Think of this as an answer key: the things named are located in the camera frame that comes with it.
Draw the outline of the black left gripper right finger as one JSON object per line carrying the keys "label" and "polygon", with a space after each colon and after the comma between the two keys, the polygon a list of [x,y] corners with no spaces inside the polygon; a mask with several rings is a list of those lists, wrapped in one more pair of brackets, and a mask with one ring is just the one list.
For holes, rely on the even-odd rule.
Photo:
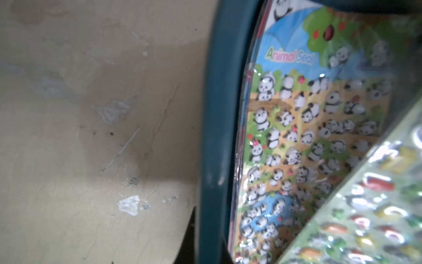
{"label": "black left gripper right finger", "polygon": [[220,264],[234,264],[226,244],[222,244]]}

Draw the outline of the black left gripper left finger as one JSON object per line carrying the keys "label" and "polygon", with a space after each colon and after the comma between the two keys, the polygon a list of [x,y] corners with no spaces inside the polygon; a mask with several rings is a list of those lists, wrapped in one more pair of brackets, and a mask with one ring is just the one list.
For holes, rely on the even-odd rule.
{"label": "black left gripper left finger", "polygon": [[195,262],[195,218],[196,207],[192,210],[179,252],[173,264],[194,264]]}

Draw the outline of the green house sticker sheet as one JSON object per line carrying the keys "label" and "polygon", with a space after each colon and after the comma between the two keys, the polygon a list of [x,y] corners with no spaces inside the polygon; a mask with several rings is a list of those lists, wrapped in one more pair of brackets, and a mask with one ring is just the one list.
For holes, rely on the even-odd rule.
{"label": "green house sticker sheet", "polygon": [[278,262],[422,261],[422,103],[400,117]]}

